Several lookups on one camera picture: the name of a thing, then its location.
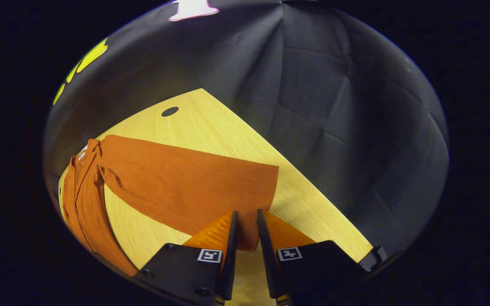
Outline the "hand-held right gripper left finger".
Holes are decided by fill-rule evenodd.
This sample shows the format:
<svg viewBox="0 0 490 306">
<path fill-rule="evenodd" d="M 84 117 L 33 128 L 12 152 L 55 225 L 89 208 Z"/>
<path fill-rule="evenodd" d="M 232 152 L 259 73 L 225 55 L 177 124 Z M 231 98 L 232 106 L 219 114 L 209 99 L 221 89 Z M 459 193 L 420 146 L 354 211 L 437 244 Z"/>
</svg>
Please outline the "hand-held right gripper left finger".
<svg viewBox="0 0 490 306">
<path fill-rule="evenodd" d="M 233 294 L 238 226 L 233 211 L 184 244 L 164 244 L 134 281 L 156 306 L 223 306 Z"/>
</svg>

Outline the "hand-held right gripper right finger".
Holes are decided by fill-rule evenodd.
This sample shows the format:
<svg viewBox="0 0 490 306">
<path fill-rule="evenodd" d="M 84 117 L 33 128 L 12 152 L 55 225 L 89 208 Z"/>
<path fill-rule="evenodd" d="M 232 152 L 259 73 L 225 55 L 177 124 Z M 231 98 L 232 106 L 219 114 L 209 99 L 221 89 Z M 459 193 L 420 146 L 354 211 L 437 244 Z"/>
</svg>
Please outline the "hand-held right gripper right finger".
<svg viewBox="0 0 490 306">
<path fill-rule="evenodd" d="M 334 241 L 315 242 L 259 209 L 257 228 L 270 297 L 278 306 L 334 306 L 336 297 L 373 272 L 373 254 L 354 261 Z"/>
</svg>

